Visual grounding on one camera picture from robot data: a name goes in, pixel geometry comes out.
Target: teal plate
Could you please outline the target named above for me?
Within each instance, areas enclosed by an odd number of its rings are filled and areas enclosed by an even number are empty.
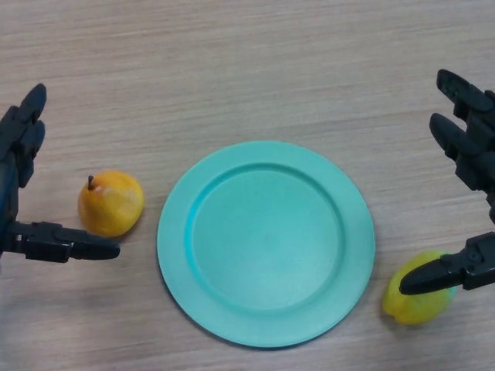
[[[367,285],[374,228],[352,181],[280,142],[221,149],[176,184],[158,228],[170,293],[230,342],[278,348],[341,321]]]

